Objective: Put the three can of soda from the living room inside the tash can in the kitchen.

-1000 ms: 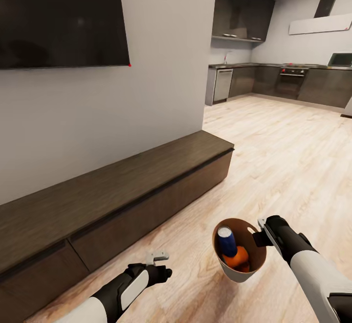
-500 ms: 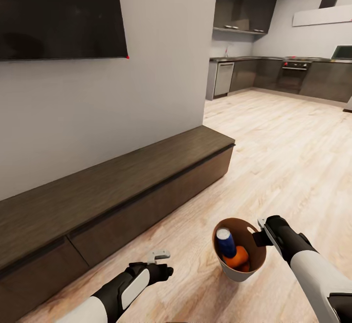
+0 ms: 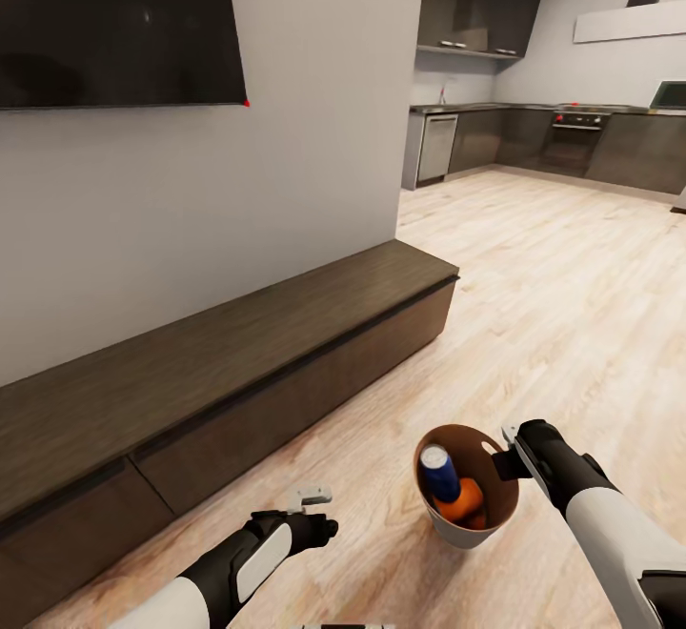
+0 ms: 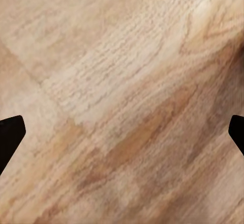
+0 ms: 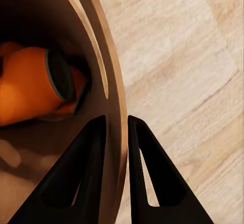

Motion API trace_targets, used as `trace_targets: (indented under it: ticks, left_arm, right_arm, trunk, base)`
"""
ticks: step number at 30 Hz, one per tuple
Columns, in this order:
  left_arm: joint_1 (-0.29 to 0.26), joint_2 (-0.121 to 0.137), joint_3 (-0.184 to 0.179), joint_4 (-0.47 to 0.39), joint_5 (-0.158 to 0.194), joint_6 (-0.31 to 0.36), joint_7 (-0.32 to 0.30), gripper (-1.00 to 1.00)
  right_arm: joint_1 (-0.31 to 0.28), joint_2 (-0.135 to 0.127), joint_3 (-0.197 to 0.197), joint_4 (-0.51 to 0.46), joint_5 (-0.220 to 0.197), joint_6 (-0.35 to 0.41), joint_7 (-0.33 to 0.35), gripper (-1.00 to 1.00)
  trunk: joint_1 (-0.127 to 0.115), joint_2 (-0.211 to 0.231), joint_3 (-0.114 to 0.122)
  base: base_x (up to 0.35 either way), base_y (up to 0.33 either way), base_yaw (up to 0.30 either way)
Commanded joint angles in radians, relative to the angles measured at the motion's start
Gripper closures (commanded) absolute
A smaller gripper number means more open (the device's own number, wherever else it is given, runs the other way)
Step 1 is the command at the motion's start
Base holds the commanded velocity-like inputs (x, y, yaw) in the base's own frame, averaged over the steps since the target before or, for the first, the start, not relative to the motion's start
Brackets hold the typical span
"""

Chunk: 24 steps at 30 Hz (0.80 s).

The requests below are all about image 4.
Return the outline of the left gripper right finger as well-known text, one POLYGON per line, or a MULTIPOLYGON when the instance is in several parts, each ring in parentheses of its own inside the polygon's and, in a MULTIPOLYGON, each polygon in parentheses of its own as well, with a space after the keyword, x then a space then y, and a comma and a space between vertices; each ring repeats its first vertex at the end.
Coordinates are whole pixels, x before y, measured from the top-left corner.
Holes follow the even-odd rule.
POLYGON ((228 133, 244 155, 244 117, 233 115, 228 133))

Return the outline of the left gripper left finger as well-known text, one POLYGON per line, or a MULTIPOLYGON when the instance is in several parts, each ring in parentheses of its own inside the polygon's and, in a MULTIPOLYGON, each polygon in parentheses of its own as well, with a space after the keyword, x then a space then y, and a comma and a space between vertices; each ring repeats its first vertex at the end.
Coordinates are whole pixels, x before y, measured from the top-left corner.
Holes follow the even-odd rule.
POLYGON ((26 135, 21 115, 0 121, 0 175, 26 135))

